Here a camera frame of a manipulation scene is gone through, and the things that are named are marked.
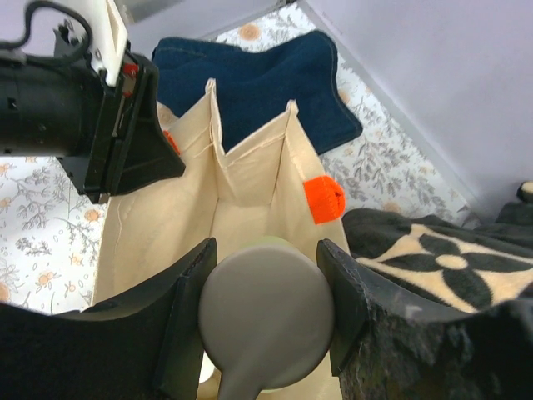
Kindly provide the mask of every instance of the folded denim fabric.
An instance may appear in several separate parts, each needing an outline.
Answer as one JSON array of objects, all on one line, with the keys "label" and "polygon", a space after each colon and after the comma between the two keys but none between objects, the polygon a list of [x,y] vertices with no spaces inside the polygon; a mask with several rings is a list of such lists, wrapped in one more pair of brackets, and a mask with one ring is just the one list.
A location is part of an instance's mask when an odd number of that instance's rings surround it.
[{"label": "folded denim fabric", "polygon": [[337,50],[312,31],[265,52],[179,37],[162,39],[153,62],[160,72],[157,100],[181,117],[217,80],[226,151],[283,113],[296,100],[298,118],[318,154],[357,138],[362,125],[336,86]]}]

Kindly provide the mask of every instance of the black cable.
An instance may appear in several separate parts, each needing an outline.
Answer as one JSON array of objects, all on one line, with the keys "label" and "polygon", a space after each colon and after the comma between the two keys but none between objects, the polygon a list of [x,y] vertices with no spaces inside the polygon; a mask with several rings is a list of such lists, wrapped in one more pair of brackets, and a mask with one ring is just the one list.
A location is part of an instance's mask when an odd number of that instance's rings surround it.
[{"label": "black cable", "polygon": [[62,57],[41,57],[41,56],[27,56],[27,62],[28,63],[34,63],[38,65],[48,66],[48,67],[55,67],[55,66],[62,66],[62,65],[68,65],[72,64],[81,58],[87,53],[89,47],[92,43],[92,29],[89,25],[89,22],[78,12],[75,12],[71,8],[65,7],[61,4],[57,4],[55,2],[49,2],[46,0],[37,0],[30,2],[26,6],[26,10],[24,11],[24,24],[25,24],[25,32],[22,39],[16,41],[16,42],[4,42],[0,41],[0,50],[16,50],[18,48],[21,48],[24,46],[30,39],[30,36],[32,35],[32,19],[33,14],[39,9],[39,8],[51,8],[56,11],[59,11],[60,13],[63,13],[67,15],[70,18],[75,19],[78,21],[83,29],[85,29],[86,36],[83,38],[82,42],[78,45],[78,47],[70,54],[64,55]]}]

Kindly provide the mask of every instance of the gray lid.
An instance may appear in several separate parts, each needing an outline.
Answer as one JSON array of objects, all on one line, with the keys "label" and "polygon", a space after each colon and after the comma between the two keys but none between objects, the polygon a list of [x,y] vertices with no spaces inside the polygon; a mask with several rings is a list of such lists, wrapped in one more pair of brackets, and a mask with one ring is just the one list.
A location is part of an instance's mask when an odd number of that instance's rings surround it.
[{"label": "gray lid", "polygon": [[199,326],[222,371],[218,400],[252,400],[311,373],[333,334],[333,297],[309,258],[288,246],[246,248],[208,277]]}]

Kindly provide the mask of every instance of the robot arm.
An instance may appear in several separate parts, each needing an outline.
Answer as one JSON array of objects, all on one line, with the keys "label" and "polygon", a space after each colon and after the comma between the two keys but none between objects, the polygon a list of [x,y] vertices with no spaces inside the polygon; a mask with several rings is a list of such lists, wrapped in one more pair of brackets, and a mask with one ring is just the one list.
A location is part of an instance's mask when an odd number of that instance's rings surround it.
[{"label": "robot arm", "polygon": [[[67,17],[53,57],[21,50],[41,8]],[[157,68],[130,52],[113,0],[33,1],[25,23],[20,41],[0,42],[2,154],[56,157],[93,203],[183,174],[157,120]]]}]

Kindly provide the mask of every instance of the folded towel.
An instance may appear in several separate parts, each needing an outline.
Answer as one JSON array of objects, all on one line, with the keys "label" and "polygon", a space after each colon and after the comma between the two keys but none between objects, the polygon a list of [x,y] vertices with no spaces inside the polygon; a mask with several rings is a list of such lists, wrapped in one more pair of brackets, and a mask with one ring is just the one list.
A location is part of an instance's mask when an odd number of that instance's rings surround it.
[{"label": "folded towel", "polygon": [[357,138],[362,125],[336,87],[337,50],[323,32],[312,31],[265,52],[177,37],[162,39],[153,52],[160,71],[157,99],[181,117],[217,80],[226,151],[296,100],[298,118],[316,152]]}]

